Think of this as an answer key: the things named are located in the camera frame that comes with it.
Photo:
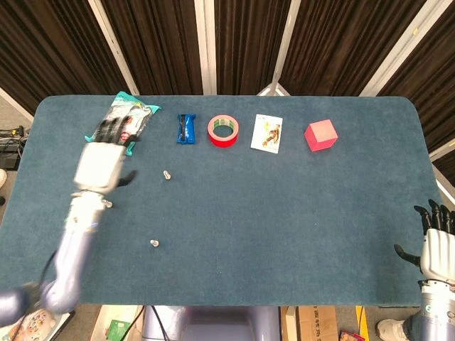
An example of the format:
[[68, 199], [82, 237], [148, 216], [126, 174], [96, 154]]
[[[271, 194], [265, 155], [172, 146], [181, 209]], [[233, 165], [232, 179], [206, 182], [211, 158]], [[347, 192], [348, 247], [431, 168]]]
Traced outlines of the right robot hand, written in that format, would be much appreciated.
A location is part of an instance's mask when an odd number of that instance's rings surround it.
[[428, 200], [431, 212], [415, 205], [422, 221], [423, 243], [420, 256], [407, 253], [399, 244], [396, 254], [416, 267], [427, 280], [454, 285], [454, 211], [447, 206]]

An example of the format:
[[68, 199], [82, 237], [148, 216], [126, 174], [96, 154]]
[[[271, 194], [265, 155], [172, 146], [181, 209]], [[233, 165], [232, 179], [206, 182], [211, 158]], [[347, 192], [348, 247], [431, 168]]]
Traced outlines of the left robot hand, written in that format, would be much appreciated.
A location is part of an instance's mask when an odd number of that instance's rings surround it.
[[128, 116], [105, 119], [95, 129], [77, 165], [74, 184], [78, 190], [106, 195], [136, 178], [136, 170], [121, 176], [127, 147], [135, 138], [121, 139], [128, 120]]

